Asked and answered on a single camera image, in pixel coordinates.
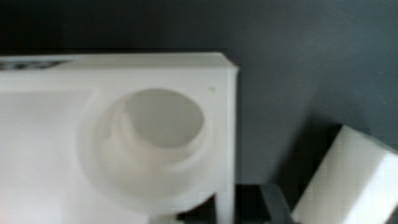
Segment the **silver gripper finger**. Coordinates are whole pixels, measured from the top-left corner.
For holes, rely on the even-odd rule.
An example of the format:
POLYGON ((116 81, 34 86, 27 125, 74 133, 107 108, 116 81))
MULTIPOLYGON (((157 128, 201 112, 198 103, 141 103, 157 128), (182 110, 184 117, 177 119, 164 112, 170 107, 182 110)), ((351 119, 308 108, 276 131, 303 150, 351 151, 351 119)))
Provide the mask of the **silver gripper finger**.
POLYGON ((276 184, 237 187, 237 224, 296 224, 281 188, 276 184))

